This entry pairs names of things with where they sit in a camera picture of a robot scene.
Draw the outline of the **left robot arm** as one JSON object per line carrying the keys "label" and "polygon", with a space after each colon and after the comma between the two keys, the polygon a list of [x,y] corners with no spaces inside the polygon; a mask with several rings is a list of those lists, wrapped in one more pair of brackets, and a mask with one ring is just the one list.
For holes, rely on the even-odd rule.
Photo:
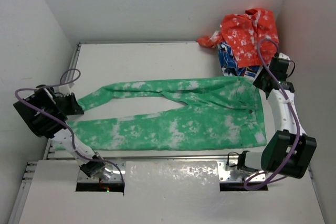
{"label": "left robot arm", "polygon": [[38,137],[45,137],[63,147],[78,163],[80,170],[90,178],[106,180],[104,159],[80,141],[67,124],[69,115],[83,115],[75,95],[68,91],[56,95],[50,86],[15,91],[15,110],[29,129]]}

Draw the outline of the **green tie-dye trousers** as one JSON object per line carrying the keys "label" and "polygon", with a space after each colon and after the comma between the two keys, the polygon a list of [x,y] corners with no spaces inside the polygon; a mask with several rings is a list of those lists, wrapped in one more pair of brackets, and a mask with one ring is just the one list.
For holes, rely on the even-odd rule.
{"label": "green tie-dye trousers", "polygon": [[68,124],[94,150],[203,151],[267,143],[260,93],[243,77],[114,83],[78,102],[89,111],[112,100],[140,97],[163,97],[181,107]]}

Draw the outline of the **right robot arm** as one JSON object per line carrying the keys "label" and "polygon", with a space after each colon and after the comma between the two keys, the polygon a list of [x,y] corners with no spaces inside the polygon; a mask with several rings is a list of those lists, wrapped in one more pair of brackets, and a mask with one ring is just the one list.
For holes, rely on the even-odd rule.
{"label": "right robot arm", "polygon": [[271,107],[275,133],[262,152],[243,151],[237,157],[234,170],[245,174],[259,171],[302,178],[317,148],[316,139],[309,137],[301,126],[294,104],[295,90],[287,81],[291,63],[288,56],[276,54],[268,69],[262,69],[253,85],[265,93]]}

